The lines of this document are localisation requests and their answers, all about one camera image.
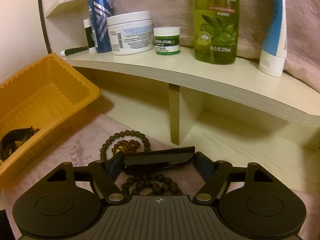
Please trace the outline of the green white lip balm stick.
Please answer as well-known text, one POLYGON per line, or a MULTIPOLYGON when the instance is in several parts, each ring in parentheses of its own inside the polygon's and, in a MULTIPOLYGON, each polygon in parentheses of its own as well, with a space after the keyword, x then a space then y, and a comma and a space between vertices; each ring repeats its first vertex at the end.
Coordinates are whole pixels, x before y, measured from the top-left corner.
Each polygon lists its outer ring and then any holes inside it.
POLYGON ((93 34, 92 34, 91 20, 89 18, 85 19, 83 20, 83 23, 84 23, 89 52, 96 53, 95 43, 94 43, 93 34))

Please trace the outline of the small green lip salve jar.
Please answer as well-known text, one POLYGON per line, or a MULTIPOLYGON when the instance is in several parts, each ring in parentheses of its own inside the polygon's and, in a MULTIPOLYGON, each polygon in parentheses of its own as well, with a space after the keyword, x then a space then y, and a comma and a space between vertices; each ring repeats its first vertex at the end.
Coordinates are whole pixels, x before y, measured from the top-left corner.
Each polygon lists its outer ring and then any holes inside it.
POLYGON ((180 28, 158 27, 153 29, 157 55, 177 55, 180 53, 180 28))

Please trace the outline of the blue white tube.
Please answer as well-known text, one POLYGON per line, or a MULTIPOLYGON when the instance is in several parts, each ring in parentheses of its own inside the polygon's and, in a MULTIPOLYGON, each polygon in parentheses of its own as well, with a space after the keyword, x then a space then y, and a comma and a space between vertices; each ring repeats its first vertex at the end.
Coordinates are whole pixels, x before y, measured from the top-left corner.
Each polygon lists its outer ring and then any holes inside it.
POLYGON ((262 45, 259 70, 273 77, 281 77, 286 57, 286 1, 273 0, 272 18, 262 45))

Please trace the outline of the green olive oil bottle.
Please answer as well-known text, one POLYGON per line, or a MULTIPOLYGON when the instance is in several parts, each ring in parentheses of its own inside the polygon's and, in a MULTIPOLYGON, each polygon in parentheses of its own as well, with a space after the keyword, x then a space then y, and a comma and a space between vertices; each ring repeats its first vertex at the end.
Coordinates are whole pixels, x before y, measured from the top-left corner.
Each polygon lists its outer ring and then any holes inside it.
POLYGON ((194 55, 212 64, 233 64, 239 36, 239 0, 194 0, 194 55))

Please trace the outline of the white cream jar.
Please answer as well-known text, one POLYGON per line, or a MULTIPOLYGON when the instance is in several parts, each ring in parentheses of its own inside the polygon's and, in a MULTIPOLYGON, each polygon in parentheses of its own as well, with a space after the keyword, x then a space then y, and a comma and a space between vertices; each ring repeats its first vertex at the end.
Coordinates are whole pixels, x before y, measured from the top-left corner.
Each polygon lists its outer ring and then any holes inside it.
POLYGON ((129 12, 107 19, 114 55, 131 55, 153 48, 153 23, 149 11, 129 12))

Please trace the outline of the pink towel backdrop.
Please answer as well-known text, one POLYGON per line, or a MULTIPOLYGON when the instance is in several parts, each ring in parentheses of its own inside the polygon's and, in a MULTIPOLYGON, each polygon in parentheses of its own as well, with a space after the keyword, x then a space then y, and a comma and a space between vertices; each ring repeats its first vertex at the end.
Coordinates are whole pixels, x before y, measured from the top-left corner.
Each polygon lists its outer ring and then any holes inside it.
MULTIPOLYGON (((194 0, 113 0, 116 14, 148 10, 157 27, 178 26, 181 44, 194 44, 194 0)), ((237 55, 257 60, 272 15, 272 0, 240 0, 237 55)), ((319 0, 286 0, 288 51, 284 69, 319 90, 319 0)))

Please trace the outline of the beige wooden corner shelf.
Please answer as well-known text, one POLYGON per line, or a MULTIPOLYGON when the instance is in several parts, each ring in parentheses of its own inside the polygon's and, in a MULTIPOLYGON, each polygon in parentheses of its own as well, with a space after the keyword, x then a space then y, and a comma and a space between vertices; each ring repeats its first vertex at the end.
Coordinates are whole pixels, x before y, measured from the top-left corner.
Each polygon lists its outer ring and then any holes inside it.
POLYGON ((319 194, 319 93, 288 73, 262 73, 259 59, 215 65, 154 50, 81 52, 67 61, 101 89, 106 115, 164 142, 191 146, 235 166, 257 162, 292 189, 319 194))

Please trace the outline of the blue spray bottle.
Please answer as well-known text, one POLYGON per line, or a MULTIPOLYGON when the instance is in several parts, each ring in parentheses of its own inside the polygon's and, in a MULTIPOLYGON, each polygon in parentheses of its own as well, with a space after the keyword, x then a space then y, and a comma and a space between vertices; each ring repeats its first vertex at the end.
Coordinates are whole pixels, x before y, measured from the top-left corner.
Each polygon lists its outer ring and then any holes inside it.
POLYGON ((97 53, 111 51, 107 19, 114 15, 112 0, 88 0, 93 39, 97 53))

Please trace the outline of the green tube lying down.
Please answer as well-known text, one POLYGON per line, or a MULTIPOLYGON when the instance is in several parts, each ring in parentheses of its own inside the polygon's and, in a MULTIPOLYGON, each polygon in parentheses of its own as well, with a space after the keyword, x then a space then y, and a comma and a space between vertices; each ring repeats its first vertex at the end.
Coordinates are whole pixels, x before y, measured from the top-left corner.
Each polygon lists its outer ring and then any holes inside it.
POLYGON ((60 52, 61 56, 69 56, 82 51, 88 50, 88 47, 76 47, 76 48, 68 48, 60 52))

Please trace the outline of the pink fuzzy table cloth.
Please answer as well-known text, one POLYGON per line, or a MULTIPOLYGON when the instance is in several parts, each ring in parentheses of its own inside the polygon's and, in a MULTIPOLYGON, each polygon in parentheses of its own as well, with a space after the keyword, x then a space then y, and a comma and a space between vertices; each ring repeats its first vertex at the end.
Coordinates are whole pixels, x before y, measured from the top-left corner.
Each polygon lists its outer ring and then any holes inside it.
MULTIPOLYGON (((36 157, 32 163, 25 167, 18 175, 15 176, 13 183, 10 183, 8 189, 2 190, 3 203, 9 225, 13 231, 13 239, 19 239, 21 233, 14 222, 12 216, 12 207, 14 202, 25 191, 31 188, 41 178, 43 178, 52 169, 57 167, 63 161, 70 161, 75 166, 85 166, 88 163, 99 159, 99 143, 103 144, 103 135, 109 135, 114 128, 129 128, 116 120, 99 115, 97 118, 85 119, 83 128, 73 127, 65 132, 41 155, 36 157)), ((200 186, 200 176, 191 178, 187 171, 174 171, 174 178, 178 179, 178 184, 183 186, 184 193, 195 194, 195 187, 200 186)), ((319 194, 308 194, 304 191, 291 189, 297 194, 306 205, 307 215, 305 222, 299 232, 302 239, 319 239, 319 194)))

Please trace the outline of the orange plastic tray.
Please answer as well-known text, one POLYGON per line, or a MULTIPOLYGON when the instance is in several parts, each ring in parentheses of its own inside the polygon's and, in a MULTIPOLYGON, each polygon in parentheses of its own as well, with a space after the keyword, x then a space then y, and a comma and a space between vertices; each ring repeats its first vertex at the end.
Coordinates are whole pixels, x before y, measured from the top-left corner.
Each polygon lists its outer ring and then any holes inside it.
POLYGON ((100 89, 55 53, 24 67, 1 84, 1 137, 14 129, 39 131, 1 164, 1 189, 82 118, 100 89))

